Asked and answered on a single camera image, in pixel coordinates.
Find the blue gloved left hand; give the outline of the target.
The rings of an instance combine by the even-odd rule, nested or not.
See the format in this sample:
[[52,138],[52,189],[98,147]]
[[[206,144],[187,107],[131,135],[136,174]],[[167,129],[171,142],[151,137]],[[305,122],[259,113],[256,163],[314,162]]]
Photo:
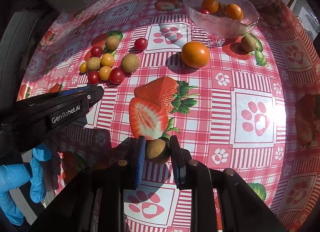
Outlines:
[[27,182],[31,183],[30,198],[34,203],[40,203],[46,196],[46,185],[43,179],[43,167],[40,162],[51,159],[52,153],[44,143],[32,149],[32,159],[27,165],[11,164],[1,166],[1,209],[11,224],[21,226],[24,216],[9,194]]

